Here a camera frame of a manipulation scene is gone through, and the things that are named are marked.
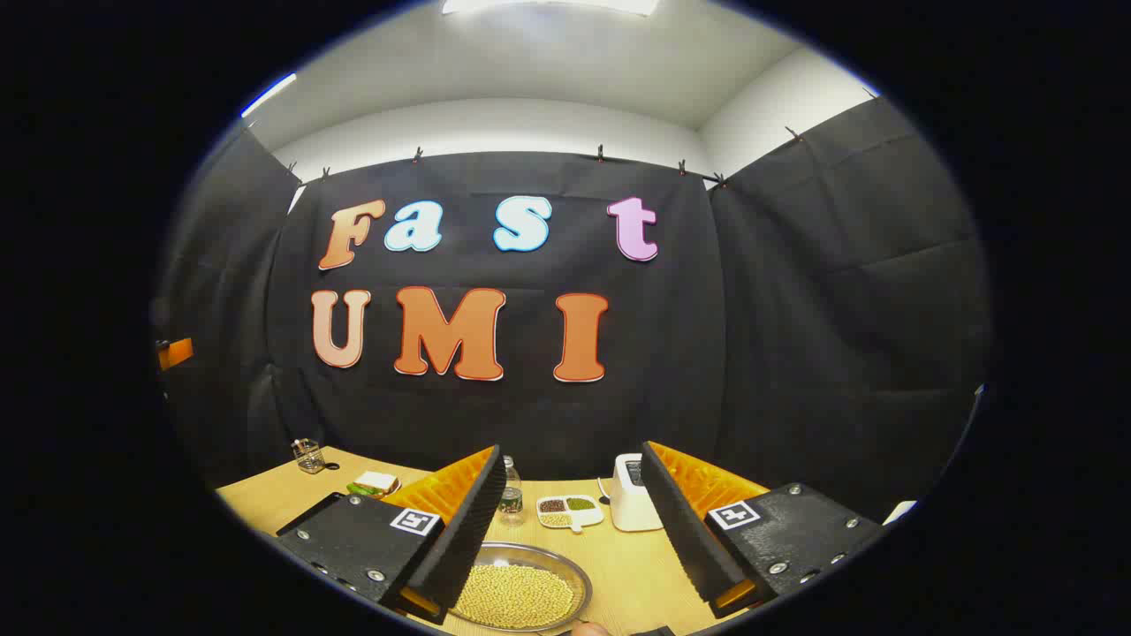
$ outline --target orange letter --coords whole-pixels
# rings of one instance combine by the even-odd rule
[[[605,368],[597,362],[597,319],[608,309],[608,301],[594,294],[564,294],[554,304],[566,318],[562,362],[554,367],[554,377],[563,383],[604,378]]]
[[[318,261],[318,268],[325,272],[353,263],[349,239],[353,239],[355,246],[364,243],[365,237],[369,235],[369,218],[371,216],[380,218],[382,214],[385,214],[385,201],[381,199],[335,212],[330,217],[334,220],[330,244],[326,247],[326,256]]]
[[[459,302],[451,323],[444,319],[435,294],[429,287],[405,287],[397,292],[405,308],[400,358],[392,368],[408,376],[423,376],[428,362],[421,358],[421,344],[441,376],[463,344],[456,376],[465,380],[498,380],[502,367],[494,358],[495,318],[507,295],[499,290],[472,290]]]
[[[346,369],[361,360],[362,316],[370,300],[366,291],[346,292],[346,307],[349,309],[348,335],[346,345],[338,349],[334,346],[334,337],[330,335],[330,317],[334,315],[334,306],[338,303],[338,294],[325,290],[310,294],[310,303],[314,306],[314,351],[322,362]]]

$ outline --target white ceiling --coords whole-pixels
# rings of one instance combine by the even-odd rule
[[[581,102],[698,129],[800,44],[708,0],[649,17],[568,5],[440,14],[423,2],[328,50],[248,117],[275,151],[391,109],[481,97]]]

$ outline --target white wall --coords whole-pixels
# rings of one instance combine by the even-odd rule
[[[699,129],[711,170],[729,177],[792,139],[786,126],[801,135],[871,100],[864,86],[820,53],[797,49],[759,74]]]
[[[681,126],[610,109],[545,100],[461,100],[362,117],[287,144],[274,154],[308,181],[377,163],[491,151],[597,154],[710,174],[699,136]]]

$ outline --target ceiling light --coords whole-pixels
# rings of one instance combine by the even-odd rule
[[[250,113],[251,111],[258,109],[259,104],[262,104],[267,100],[270,100],[279,91],[286,88],[288,84],[291,84],[292,81],[294,81],[294,78],[295,78],[295,75],[292,72],[291,75],[288,75],[288,76],[284,77],[283,79],[280,79],[278,84],[276,84],[275,86],[271,86],[270,88],[268,88],[267,92],[264,93],[262,95],[260,95],[258,100],[256,100],[254,102],[251,102],[251,105],[248,106],[247,109],[244,109],[243,114],[241,114],[240,117],[248,117],[248,113]]]
[[[650,16],[656,10],[659,0],[444,0],[442,14],[455,14],[456,11],[469,11],[473,9],[484,9],[487,7],[500,7],[503,5],[582,5],[586,7],[601,7],[613,9],[638,16]]]

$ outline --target pink letter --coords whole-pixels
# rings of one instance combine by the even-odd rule
[[[616,217],[616,247],[632,260],[651,260],[659,249],[644,240],[644,224],[656,224],[656,213],[644,209],[640,199],[632,197],[608,206],[608,216]]]

